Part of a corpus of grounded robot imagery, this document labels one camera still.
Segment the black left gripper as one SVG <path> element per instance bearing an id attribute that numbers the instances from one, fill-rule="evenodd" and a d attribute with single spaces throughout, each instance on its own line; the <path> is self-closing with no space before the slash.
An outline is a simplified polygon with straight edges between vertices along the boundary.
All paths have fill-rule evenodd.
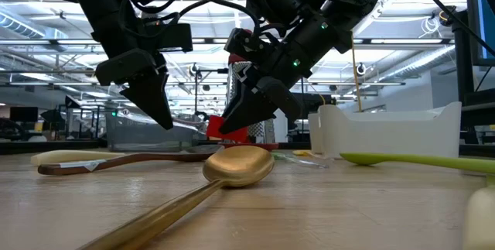
<path id="1" fill-rule="evenodd" d="M 110 59 L 98 64 L 95 75 L 102 86 L 127 84 L 120 94 L 163 128 L 171 129 L 166 61 L 161 53 L 146 51 L 163 28 L 146 26 L 135 14 L 126 14 L 123 22 L 116 13 L 101 19 L 98 42 Z"/>

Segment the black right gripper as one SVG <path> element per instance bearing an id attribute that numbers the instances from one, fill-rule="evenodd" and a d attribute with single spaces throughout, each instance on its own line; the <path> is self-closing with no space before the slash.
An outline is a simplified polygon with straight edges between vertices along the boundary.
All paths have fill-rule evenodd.
<path id="1" fill-rule="evenodd" d="M 275 117 L 280 109 L 295 121 L 302 114 L 302 104 L 289 91 L 321 59 L 321 42 L 309 35 L 289 35 L 281 42 L 252 43 L 254 66 L 234 71 L 234 96 L 228 105 L 227 119 L 220 127 L 226 134 Z M 261 78 L 261 88 L 255 81 Z"/>

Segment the red spatula clear handle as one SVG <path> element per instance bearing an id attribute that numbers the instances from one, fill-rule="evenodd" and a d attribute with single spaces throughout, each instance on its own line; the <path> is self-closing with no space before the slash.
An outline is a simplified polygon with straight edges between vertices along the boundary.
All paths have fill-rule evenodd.
<path id="1" fill-rule="evenodd" d="M 211 115 L 207 126 L 206 135 L 208 137 L 226 139 L 234 142 L 246 142 L 248 140 L 248 127 L 222 134 L 220 127 L 224 123 L 224 118 L 216 115 Z"/>

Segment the gold metal spoon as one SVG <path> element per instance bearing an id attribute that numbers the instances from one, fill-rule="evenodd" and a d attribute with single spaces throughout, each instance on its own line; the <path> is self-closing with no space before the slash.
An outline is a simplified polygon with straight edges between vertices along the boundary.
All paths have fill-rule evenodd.
<path id="1" fill-rule="evenodd" d="M 257 183 L 274 165 L 271 153 L 257 146 L 234 146 L 216 152 L 203 165 L 207 184 L 165 202 L 77 250 L 139 250 L 219 189 Z"/>

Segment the brown wooden spoon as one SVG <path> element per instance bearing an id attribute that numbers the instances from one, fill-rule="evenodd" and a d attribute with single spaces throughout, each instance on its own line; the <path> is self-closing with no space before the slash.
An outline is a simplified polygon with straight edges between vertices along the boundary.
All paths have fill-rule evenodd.
<path id="1" fill-rule="evenodd" d="M 203 145 L 184 149 L 180 152 L 116 152 L 124 153 L 112 159 L 96 159 L 65 163 L 43 164 L 36 166 L 38 173 L 49 176 L 92 173 L 116 166 L 147 161 L 200 162 L 208 159 L 216 152 L 223 150 L 222 145 Z"/>

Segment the green spatula clear handle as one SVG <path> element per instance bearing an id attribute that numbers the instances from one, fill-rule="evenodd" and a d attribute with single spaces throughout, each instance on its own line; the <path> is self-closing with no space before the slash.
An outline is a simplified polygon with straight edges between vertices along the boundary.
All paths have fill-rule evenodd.
<path id="1" fill-rule="evenodd" d="M 311 167 L 322 168 L 322 169 L 328 169 L 329 168 L 328 165 L 323 164 L 323 163 L 316 163 L 316 162 L 308 161 L 305 159 L 299 159 L 299 158 L 295 158 L 294 156 L 288 156 L 286 154 L 279 153 L 279 152 L 272 152 L 271 155 L 276 160 L 283 160 L 283 161 L 286 161 L 287 163 L 299 164 L 300 166 L 311 166 Z"/>

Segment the white plastic bin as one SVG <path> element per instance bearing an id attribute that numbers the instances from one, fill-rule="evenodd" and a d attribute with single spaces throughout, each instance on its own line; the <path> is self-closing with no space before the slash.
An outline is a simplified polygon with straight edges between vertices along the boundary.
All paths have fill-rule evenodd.
<path id="1" fill-rule="evenodd" d="M 323 137 L 318 113 L 308 115 L 311 151 L 323 154 Z"/>
<path id="2" fill-rule="evenodd" d="M 323 156 L 342 152 L 459 156 L 460 102 L 426 111 L 345 113 L 335 105 L 319 107 Z"/>

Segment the lime green silicone spoon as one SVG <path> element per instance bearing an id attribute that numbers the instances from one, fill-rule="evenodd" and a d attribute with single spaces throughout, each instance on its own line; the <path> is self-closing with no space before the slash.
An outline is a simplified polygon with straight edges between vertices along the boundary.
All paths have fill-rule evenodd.
<path id="1" fill-rule="evenodd" d="M 486 159 L 364 152 L 342 152 L 340 156 L 348 162 L 363 166 L 383 162 L 416 163 L 495 175 L 495 161 Z"/>

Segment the grey translucent plastic bin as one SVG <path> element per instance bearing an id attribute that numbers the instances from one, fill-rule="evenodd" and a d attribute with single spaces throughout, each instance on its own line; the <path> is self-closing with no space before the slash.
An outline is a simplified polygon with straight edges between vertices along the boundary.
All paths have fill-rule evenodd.
<path id="1" fill-rule="evenodd" d="M 108 148 L 114 152 L 179 152 L 206 138 L 206 126 L 194 116 L 174 120 L 170 130 L 128 109 L 111 111 L 105 118 Z"/>

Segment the black background screen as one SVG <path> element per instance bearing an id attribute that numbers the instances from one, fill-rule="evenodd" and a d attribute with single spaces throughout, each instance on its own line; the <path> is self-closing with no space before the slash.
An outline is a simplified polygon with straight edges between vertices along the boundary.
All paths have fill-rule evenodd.
<path id="1" fill-rule="evenodd" d="M 336 105 L 336 99 L 328 94 L 303 94 L 302 102 L 308 108 L 318 108 L 324 104 Z"/>

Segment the black computer monitor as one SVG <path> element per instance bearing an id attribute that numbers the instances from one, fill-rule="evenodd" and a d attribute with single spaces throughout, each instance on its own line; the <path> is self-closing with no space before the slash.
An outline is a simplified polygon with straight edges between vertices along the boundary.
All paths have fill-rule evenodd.
<path id="1" fill-rule="evenodd" d="M 467 0 L 469 27 L 495 50 L 495 14 L 487 0 Z M 474 38 L 470 40 L 473 66 L 495 67 L 495 56 Z"/>

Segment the black aluminium table frame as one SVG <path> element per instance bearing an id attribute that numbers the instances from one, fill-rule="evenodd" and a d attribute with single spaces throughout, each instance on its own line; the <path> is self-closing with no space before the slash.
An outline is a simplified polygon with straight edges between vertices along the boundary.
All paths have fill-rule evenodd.
<path id="1" fill-rule="evenodd" d="M 264 149 L 310 149 L 309 142 L 257 144 Z M 70 140 L 52 142 L 0 142 L 0 155 L 12 155 L 32 152 L 45 152 L 58 149 L 98 149 L 107 148 L 108 142 L 103 139 Z M 461 156 L 480 156 L 495 159 L 495 146 L 461 145 Z"/>

